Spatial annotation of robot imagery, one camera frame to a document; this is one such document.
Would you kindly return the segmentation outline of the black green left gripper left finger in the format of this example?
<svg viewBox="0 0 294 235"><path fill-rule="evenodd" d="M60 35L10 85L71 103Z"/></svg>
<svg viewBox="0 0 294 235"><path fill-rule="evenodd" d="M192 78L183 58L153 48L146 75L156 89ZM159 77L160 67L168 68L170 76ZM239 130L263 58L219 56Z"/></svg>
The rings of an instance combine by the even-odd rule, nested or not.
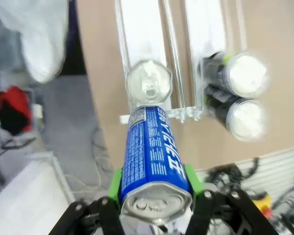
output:
<svg viewBox="0 0 294 235"><path fill-rule="evenodd" d="M59 218L50 235L94 235L100 229L104 235L123 235L120 221L120 185L122 169L114 171L107 196L87 204L74 201Z"/></svg>

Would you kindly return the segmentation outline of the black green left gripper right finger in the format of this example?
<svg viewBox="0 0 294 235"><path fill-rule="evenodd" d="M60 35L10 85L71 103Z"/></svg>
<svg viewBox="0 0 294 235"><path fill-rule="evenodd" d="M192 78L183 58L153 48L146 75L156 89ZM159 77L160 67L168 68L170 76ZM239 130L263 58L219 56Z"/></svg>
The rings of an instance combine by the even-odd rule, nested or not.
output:
<svg viewBox="0 0 294 235"><path fill-rule="evenodd" d="M203 189L192 165L184 165L193 191L193 215L185 234L207 235L211 220L219 219L235 235L276 235L278 232L252 202L237 189L224 195Z"/></svg>

